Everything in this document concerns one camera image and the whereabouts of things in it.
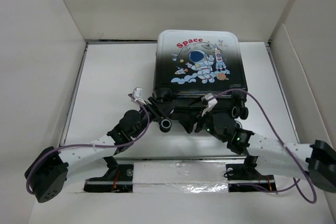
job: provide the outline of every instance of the clear plastic tape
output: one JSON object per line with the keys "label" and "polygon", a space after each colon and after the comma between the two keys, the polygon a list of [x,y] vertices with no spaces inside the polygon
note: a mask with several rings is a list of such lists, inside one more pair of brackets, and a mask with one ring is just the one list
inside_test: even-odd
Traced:
{"label": "clear plastic tape", "polygon": [[228,192],[223,162],[153,161],[134,163],[135,193],[223,193]]}

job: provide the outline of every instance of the wall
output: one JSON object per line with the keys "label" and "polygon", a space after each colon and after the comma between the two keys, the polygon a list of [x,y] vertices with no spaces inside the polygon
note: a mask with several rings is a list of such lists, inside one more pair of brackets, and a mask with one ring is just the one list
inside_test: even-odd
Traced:
{"label": "wall", "polygon": [[28,223],[23,172],[57,142],[85,42],[62,0],[0,0],[0,216]]}
{"label": "wall", "polygon": [[[301,141],[336,147],[336,1],[295,0],[271,44]],[[327,194],[336,217],[336,196]]]}
{"label": "wall", "polygon": [[288,0],[64,0],[85,39],[157,39],[166,29],[227,30],[267,41]]}

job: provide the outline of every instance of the astronaut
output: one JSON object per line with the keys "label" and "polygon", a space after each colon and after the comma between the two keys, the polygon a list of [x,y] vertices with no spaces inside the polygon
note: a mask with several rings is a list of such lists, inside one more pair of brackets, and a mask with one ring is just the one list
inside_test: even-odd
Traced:
{"label": "astronaut", "polygon": [[216,71],[217,73],[222,70],[224,70],[225,72],[228,72],[228,70],[226,70],[226,65],[223,61],[223,57],[222,54],[219,50],[219,48],[217,47],[217,45],[215,44],[215,56],[216,56]]}
{"label": "astronaut", "polygon": [[189,59],[195,63],[195,65],[188,62],[186,63],[187,67],[197,71],[197,76],[202,80],[203,84],[206,84],[208,81],[210,83],[215,82],[214,77],[211,76],[211,66],[215,61],[215,58],[212,55],[208,57],[206,53],[201,50],[193,50],[189,53]]}

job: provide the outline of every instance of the black suitcase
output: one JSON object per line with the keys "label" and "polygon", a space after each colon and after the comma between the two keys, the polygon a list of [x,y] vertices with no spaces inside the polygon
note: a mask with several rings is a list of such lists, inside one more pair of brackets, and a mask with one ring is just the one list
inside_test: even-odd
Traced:
{"label": "black suitcase", "polygon": [[[157,40],[153,97],[175,104],[171,118],[185,122],[204,105],[200,98],[228,89],[247,91],[237,37],[225,31],[166,30]],[[246,94],[217,99],[213,113],[246,119]]]}

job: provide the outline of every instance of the table surface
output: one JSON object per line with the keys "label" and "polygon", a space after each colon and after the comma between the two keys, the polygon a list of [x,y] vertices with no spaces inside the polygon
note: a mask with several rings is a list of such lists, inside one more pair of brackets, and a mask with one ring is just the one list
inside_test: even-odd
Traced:
{"label": "table surface", "polygon": [[[264,107],[285,142],[297,142],[277,77],[263,42],[240,43],[248,91]],[[90,142],[110,131],[124,113],[137,106],[127,94],[153,89],[156,44],[89,45],[65,144]],[[274,137],[257,104],[247,98],[249,117],[243,128]],[[234,155],[205,132],[187,134],[177,121],[169,133],[152,123],[146,135],[116,158],[201,158]]]}
{"label": "table surface", "polygon": [[[249,91],[264,106],[276,130],[286,142],[296,142],[277,78],[264,43],[240,43]],[[90,142],[113,128],[129,109],[127,98],[134,87],[150,96],[156,44],[89,45],[66,144]],[[250,116],[243,127],[274,137],[251,99]],[[206,134],[188,135],[177,123],[169,134],[152,124],[148,133],[120,156],[125,158],[186,158],[231,155],[225,145]],[[83,180],[101,176],[104,162],[78,171],[77,181],[55,199],[35,203],[30,224],[53,223],[334,223],[326,198],[317,190],[318,201],[306,203],[292,189],[281,195],[264,193],[82,193]],[[276,176],[279,189],[292,184]],[[307,182],[302,191],[312,198]]]}

